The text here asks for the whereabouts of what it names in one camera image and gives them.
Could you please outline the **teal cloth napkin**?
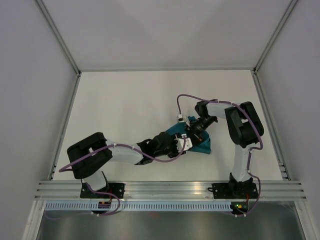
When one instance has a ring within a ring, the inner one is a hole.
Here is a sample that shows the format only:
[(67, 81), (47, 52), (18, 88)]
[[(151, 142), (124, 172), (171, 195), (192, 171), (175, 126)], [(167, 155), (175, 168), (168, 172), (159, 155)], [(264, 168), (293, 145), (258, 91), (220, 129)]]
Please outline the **teal cloth napkin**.
[[(190, 124), (196, 121), (195, 116), (188, 116)], [(170, 135), (182, 135), (186, 134), (185, 126), (187, 124), (183, 123), (176, 123), (170, 128), (166, 130), (166, 132)], [(191, 149), (189, 149), (190, 152), (196, 152), (201, 154), (211, 154), (211, 139), (210, 135), (207, 131), (204, 132), (204, 141), (200, 143), (199, 145), (193, 145)]]

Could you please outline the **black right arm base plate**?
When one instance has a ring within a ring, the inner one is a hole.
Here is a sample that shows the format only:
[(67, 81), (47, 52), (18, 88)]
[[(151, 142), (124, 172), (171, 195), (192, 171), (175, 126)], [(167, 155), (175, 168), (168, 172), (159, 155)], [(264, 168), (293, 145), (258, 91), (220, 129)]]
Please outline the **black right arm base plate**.
[(255, 183), (250, 183), (247, 186), (241, 185), (238, 188), (232, 189), (228, 182), (213, 183), (208, 189), (213, 193), (214, 199), (238, 199), (246, 200), (256, 199), (258, 197), (258, 189)]

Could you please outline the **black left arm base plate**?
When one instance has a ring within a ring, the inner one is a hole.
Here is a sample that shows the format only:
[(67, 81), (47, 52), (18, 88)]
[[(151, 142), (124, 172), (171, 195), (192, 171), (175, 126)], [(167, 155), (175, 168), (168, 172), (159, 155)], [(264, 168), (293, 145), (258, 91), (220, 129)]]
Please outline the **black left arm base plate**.
[(112, 195), (106, 194), (110, 193), (117, 196), (119, 199), (124, 197), (125, 193), (125, 184), (124, 183), (115, 183), (109, 182), (108, 185), (102, 189), (96, 190), (97, 193), (92, 192), (88, 185), (83, 182), (80, 191), (81, 199), (107, 199), (114, 198)]

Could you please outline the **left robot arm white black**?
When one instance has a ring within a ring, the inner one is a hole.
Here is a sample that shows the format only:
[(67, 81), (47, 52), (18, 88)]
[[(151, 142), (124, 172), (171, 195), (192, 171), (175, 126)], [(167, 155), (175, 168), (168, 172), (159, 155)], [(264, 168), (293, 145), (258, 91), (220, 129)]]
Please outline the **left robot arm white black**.
[(74, 178), (83, 180), (94, 195), (104, 198), (109, 193), (107, 178), (101, 170), (106, 163), (143, 166), (162, 156), (173, 159), (180, 153), (178, 138), (181, 136), (180, 133), (170, 135), (163, 131), (152, 139), (125, 147), (106, 139), (102, 132), (96, 132), (70, 146), (66, 152)]

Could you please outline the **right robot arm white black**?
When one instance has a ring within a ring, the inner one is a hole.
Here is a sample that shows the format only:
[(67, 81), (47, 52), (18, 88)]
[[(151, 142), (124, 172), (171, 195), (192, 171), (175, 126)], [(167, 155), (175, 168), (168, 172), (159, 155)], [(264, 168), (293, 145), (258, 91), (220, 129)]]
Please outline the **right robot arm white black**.
[(250, 172), (253, 150), (261, 150), (264, 127), (250, 101), (235, 104), (217, 99), (199, 101), (195, 106), (199, 115), (184, 129), (192, 144), (197, 146), (205, 141), (205, 131), (219, 118), (225, 119), (229, 136), (234, 143), (234, 164), (227, 183), (213, 183), (207, 190), (214, 199), (256, 199), (257, 179)]

